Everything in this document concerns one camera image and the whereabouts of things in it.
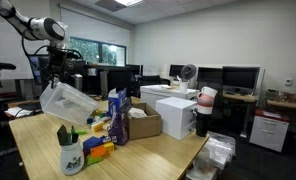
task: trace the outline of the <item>desk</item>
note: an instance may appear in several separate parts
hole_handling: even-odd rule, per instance
[[[107,101],[101,102],[102,109]],[[30,179],[179,179],[209,136],[198,137],[191,133],[178,141],[168,135],[129,141],[125,146],[117,146],[116,151],[102,162],[84,168],[74,176],[60,172],[60,146],[56,132],[64,124],[72,124],[49,114],[30,116],[9,125]],[[80,136],[85,141],[91,136],[101,136],[105,132]]]
[[[250,116],[251,105],[256,102],[256,96],[249,96],[249,95],[242,96],[240,94],[227,94],[224,92],[223,97],[227,99],[240,100],[247,103],[247,111],[245,115],[244,126],[240,134],[241,137],[247,138],[248,118]]]
[[[273,105],[273,106],[280,106],[280,107],[296,109],[296,103],[278,102],[278,101],[273,101],[273,100],[267,100],[267,104],[268,105]]]

